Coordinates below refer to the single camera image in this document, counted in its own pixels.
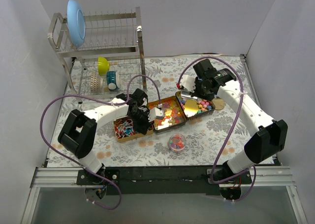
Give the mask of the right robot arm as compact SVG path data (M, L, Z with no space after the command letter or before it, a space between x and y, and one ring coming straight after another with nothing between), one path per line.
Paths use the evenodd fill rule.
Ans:
M275 120L265 113L244 90L241 77L227 64L226 68L216 70L211 57L196 60L193 69L197 75L193 94L202 99L218 96L236 113L232 126L238 120L246 126L250 139L241 152L223 163L222 169L211 171L212 183L234 183L245 170L261 163L284 149L288 125L284 120Z

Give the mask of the tin of colourful star candies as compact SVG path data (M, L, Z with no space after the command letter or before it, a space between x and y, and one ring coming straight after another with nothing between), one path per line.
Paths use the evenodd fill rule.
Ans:
M215 108L211 101L198 98L197 101L194 100L184 100L181 98L182 90L177 91L175 96L180 103L180 106L184 112L184 115L188 121L200 118L206 115L212 115Z

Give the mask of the tin of gummy candies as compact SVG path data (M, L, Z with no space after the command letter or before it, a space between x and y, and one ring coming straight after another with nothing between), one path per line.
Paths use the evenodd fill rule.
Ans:
M162 120L155 119L154 131L156 134L161 134L186 124L186 116L176 96L163 98L161 105L165 116Z

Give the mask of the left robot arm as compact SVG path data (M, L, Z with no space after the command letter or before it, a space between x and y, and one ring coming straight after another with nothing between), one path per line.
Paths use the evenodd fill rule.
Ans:
M154 121L164 118L161 104L149 109L148 96L136 89L132 94L119 94L105 105L87 111L74 109L58 136L62 144L78 159L79 163L89 170L88 179L95 185L104 181L104 165L93 152L97 130L116 119L129 117L133 121L134 130L140 134L147 134Z

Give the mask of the silver metal scoop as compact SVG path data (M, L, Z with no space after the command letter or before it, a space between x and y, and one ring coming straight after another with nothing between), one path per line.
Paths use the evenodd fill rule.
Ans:
M192 96L191 92L189 91L182 90L180 95L181 95L181 98L184 100L194 100L194 101L198 100L198 98L195 96Z

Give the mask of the gold tin of candies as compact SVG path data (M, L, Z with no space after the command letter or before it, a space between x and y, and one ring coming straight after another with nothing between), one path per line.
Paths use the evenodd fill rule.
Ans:
M144 136L152 135L154 127L151 126L147 133L143 135L135 130L135 123L129 117L117 119L113 122L115 137L119 143L132 141Z

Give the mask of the clear glass jar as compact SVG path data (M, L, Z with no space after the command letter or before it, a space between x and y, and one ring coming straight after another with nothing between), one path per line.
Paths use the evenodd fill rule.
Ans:
M174 153L180 153L185 149L186 138L182 134L173 134L168 140L168 148Z

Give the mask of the gold round jar lid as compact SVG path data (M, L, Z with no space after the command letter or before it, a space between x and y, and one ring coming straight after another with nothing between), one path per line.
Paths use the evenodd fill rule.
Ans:
M225 107L225 102L223 99L217 97L215 99L212 100L213 106L215 108L215 110L223 110Z

